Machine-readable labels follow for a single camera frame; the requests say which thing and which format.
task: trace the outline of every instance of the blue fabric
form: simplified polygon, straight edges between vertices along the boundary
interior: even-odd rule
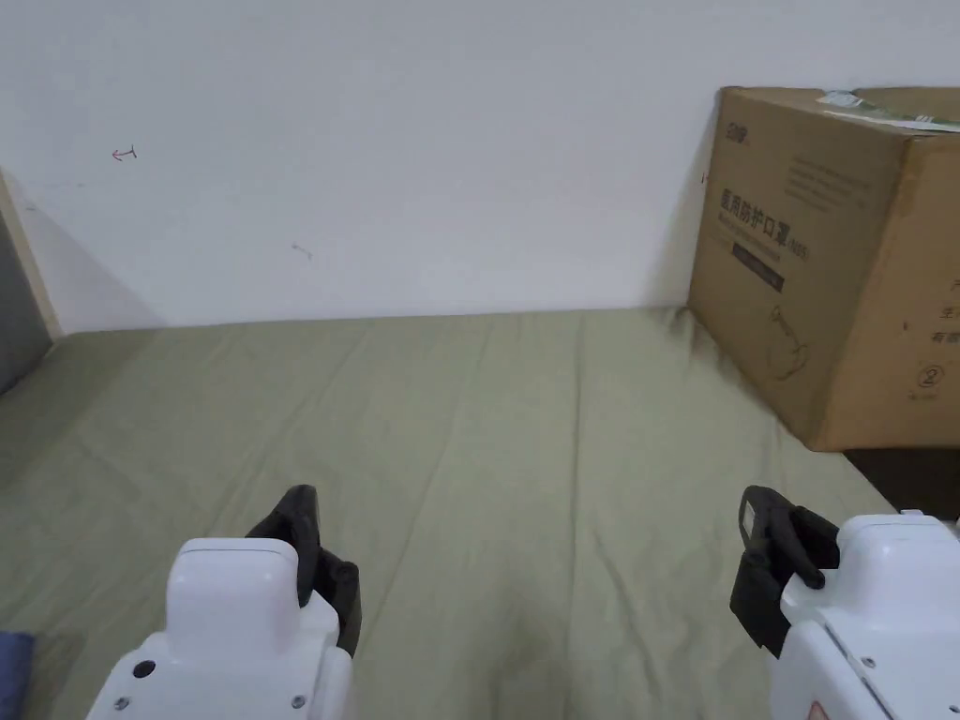
[[[33,660],[33,636],[0,633],[0,720],[19,720]]]

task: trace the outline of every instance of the bed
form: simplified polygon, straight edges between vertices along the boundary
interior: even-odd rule
[[[0,629],[83,718],[197,536],[314,484],[361,571],[364,718],[764,718],[728,609],[754,483],[889,512],[685,310],[80,334],[0,398]]]

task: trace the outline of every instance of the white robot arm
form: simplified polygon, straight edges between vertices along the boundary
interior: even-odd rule
[[[191,540],[166,629],[113,668],[87,720],[349,720],[360,631],[356,565],[320,547],[297,486],[242,539]]]
[[[768,488],[740,506],[731,609],[771,655],[774,720],[960,719],[960,542],[919,512],[839,530]]]

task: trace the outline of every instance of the cardboard box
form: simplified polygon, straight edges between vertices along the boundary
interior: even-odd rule
[[[960,445],[960,88],[723,91],[690,307],[810,448]]]

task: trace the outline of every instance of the gray door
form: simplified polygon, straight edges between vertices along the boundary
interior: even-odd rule
[[[32,370],[50,345],[30,283],[0,217],[0,393]]]

